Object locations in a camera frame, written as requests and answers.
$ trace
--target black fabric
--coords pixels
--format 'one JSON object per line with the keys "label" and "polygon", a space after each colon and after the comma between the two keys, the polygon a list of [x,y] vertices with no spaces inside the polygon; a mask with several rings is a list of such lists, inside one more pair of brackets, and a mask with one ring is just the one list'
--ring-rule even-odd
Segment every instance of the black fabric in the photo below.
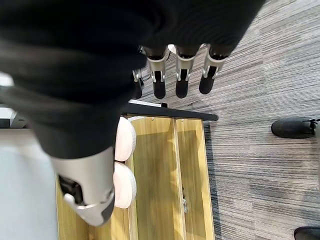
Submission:
{"label": "black fabric", "polygon": [[188,94],[188,81],[184,79],[182,79],[181,81],[176,81],[175,94],[180,99],[185,98]]}
{"label": "black fabric", "polygon": [[[209,43],[228,55],[263,0],[4,0],[0,71],[14,87],[3,100],[23,115],[43,149],[80,158],[115,143],[138,46]],[[158,97],[165,95],[161,91]]]}

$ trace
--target gray carpet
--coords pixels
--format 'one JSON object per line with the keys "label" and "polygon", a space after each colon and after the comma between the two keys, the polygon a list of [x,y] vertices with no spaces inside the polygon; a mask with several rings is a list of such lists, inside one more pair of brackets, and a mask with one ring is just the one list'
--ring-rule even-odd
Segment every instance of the gray carpet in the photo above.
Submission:
{"label": "gray carpet", "polygon": [[320,116],[319,16],[319,0],[268,1],[208,95],[198,90],[205,48],[185,99],[173,54],[162,101],[145,82],[143,101],[219,115],[205,128],[216,240],[292,240],[295,228],[320,226],[316,140],[270,131],[281,117]]}

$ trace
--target robotic hand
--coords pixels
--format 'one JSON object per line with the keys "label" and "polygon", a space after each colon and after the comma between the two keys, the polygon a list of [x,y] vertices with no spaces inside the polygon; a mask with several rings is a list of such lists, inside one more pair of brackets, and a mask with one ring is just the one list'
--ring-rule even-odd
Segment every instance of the robotic hand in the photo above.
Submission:
{"label": "robotic hand", "polygon": [[[264,0],[5,0],[0,3],[0,71],[14,86],[2,99],[28,122],[64,199],[90,225],[111,216],[114,148],[132,71],[146,57],[154,94],[165,88],[165,50],[175,44],[176,94],[208,44],[199,90],[210,92]],[[143,46],[146,57],[139,53]]]}

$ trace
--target wooden cabinet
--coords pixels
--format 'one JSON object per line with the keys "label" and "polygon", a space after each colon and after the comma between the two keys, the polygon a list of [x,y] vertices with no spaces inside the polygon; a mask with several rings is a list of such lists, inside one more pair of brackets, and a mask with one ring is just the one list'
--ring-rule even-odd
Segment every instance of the wooden cabinet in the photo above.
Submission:
{"label": "wooden cabinet", "polygon": [[135,201],[92,227],[57,188],[59,240],[214,240],[202,121],[143,117],[131,123],[136,148],[126,164],[136,179]]}

